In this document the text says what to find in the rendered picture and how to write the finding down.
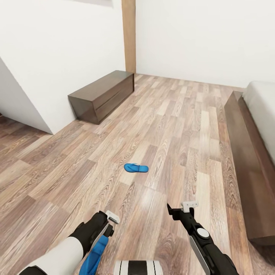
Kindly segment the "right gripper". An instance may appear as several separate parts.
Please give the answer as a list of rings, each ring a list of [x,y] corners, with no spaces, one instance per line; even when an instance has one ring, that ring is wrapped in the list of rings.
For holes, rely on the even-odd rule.
[[[172,209],[167,203],[167,209],[173,220],[180,220],[183,226],[188,219],[194,219],[193,207],[189,207],[189,213],[184,213],[181,209]]]

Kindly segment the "sandal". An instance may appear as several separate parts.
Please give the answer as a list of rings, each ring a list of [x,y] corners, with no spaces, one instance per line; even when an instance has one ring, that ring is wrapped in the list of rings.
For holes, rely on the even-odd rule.
[[[104,235],[98,240],[92,251],[81,266],[79,275],[95,275],[100,262],[100,257],[106,248],[108,238]]]
[[[124,169],[127,172],[148,172],[149,170],[148,166],[135,165],[135,163],[126,163]]]

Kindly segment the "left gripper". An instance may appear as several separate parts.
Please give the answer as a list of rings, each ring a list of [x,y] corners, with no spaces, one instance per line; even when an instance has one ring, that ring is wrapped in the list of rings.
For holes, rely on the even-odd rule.
[[[105,237],[111,237],[112,235],[113,235],[113,233],[114,233],[114,231],[112,230],[113,229],[113,226],[112,225],[108,225],[108,227],[107,227],[107,229],[106,229],[106,231],[105,231],[105,233],[103,234]]]

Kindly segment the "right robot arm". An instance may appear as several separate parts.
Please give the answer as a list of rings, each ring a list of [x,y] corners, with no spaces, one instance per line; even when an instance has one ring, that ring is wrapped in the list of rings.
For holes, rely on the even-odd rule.
[[[214,244],[210,233],[194,220],[197,201],[181,202],[182,208],[167,209],[173,220],[180,220],[189,234],[189,241],[206,275],[239,275],[233,261]]]

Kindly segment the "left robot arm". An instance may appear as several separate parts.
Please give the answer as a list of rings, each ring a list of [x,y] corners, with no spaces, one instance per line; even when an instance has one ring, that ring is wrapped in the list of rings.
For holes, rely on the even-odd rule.
[[[91,220],[82,222],[68,238],[17,275],[72,275],[102,235],[107,238],[113,235],[113,226],[108,220],[117,225],[120,223],[120,218],[109,210],[95,213]]]

